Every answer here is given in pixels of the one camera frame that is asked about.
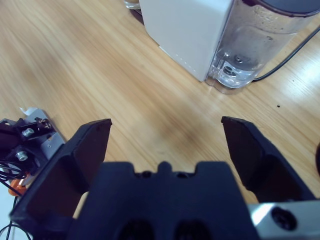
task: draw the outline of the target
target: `screw hole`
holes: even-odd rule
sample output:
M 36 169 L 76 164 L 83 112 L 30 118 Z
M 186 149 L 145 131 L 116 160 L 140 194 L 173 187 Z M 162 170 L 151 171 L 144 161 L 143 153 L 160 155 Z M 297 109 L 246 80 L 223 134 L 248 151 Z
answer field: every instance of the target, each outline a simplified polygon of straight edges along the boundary
M 176 177 L 179 179 L 188 179 L 189 175 L 188 175 L 188 173 L 185 173 L 185 172 L 178 172 Z
M 280 207 L 275 207 L 271 211 L 271 216 L 275 224 L 277 224 L 280 228 L 284 230 L 293 231 L 297 228 L 297 219 L 288 210 L 284 210 Z

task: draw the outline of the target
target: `wooden table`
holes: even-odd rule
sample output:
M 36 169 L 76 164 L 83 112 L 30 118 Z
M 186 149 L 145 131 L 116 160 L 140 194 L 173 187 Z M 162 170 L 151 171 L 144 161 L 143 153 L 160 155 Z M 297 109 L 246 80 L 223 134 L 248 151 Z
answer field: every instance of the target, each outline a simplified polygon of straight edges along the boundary
M 319 22 L 320 16 L 265 71 Z M 199 161 L 226 161 L 237 180 L 221 117 L 243 118 L 320 197 L 319 43 L 318 34 L 268 79 L 224 95 L 162 52 L 122 0 L 2 0 L 0 118 L 17 120 L 19 107 L 38 107 L 66 139 L 82 124 L 111 118 L 106 161 L 130 161 L 138 172 L 155 171 L 162 161 L 188 172 Z M 241 191 L 248 203 L 257 201 Z

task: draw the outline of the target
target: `white appliance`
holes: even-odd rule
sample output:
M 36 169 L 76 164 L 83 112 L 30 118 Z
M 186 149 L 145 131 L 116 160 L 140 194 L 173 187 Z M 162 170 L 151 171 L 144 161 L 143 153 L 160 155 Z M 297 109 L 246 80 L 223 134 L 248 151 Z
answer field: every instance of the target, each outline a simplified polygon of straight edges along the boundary
M 320 0 L 140 0 L 147 33 L 197 80 L 249 84 Z

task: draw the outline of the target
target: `clear plastic container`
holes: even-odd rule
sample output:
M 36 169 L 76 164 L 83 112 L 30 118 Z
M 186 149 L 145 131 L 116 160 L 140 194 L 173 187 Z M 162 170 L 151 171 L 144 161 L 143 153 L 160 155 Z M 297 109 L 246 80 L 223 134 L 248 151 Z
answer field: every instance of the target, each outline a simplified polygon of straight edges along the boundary
M 128 9 L 140 9 L 139 0 L 124 0 L 124 4 Z
M 312 18 L 279 14 L 259 4 L 235 0 L 207 84 L 218 81 L 230 89 L 246 86 Z

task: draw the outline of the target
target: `transparent water tank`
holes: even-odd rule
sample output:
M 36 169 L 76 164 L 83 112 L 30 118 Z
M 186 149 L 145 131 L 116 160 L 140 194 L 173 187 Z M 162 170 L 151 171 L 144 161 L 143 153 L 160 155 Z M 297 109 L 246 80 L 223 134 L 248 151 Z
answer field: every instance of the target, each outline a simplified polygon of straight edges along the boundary
M 234 0 L 207 84 L 246 86 L 319 10 L 320 0 Z

